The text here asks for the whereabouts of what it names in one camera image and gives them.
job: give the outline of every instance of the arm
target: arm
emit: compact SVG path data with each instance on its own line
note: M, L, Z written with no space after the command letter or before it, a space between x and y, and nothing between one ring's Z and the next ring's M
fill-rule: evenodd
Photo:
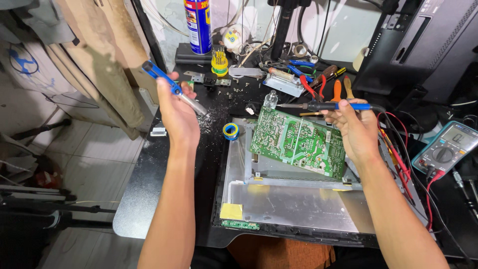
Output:
M176 72L170 74L177 79ZM194 167L199 125L191 107L170 92L160 78L158 97L161 118L168 131L170 148L158 206L141 250L139 269L189 268L193 257L196 225L194 215ZM196 94L182 83L184 94Z
M365 103L353 99L350 102ZM347 155L357 167L383 257L389 268L449 268L424 225L410 209L378 149L377 118L358 116L346 100L339 111L321 111L341 131Z

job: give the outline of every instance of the wd-40 can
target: wd-40 can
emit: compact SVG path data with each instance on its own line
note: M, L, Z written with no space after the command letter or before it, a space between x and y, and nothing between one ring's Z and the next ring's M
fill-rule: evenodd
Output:
M184 0L186 9L189 42L196 54L206 54L211 51L211 12L209 0Z

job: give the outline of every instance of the glass bottle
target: glass bottle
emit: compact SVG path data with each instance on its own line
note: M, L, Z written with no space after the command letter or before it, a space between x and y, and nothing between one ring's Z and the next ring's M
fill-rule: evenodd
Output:
M275 109L278 100L279 98L277 97L275 90L271 90L271 92L266 95L263 106Z

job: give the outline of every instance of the soldering iron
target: soldering iron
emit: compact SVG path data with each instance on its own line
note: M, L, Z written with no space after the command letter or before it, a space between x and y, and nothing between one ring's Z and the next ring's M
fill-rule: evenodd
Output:
M177 85L172 79L170 79L161 69L159 69L159 67L153 64L151 61L144 62L142 65L142 68L146 73L148 73L148 75L150 75L154 79L159 77L165 78L166 81L168 81L169 85L171 86L171 92L174 95L177 95L179 99L181 99L183 102L185 102L190 107L192 107L198 115L201 115L201 116L207 115L207 109L204 108L204 106L202 106L195 100L184 95L183 91L181 90L181 87Z
M303 104L278 104L277 106L280 107L289 107L289 108L302 108L302 109L307 109L310 111L319 111L319 110L338 110L338 103L336 102L316 102L316 101L310 101L308 103L303 103ZM375 110L379 112L385 112L385 109L379 105L376 104L354 104L351 103L350 106L354 110Z

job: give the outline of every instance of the circuit board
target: circuit board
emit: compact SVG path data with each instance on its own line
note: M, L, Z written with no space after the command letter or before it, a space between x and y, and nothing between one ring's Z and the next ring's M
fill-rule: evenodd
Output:
M245 222L245 221L230 221L223 220L221 226L231 227L231 228L240 228L240 229L249 229L249 230L259 230L259 223Z
M345 149L339 130L262 107L250 152L342 179Z

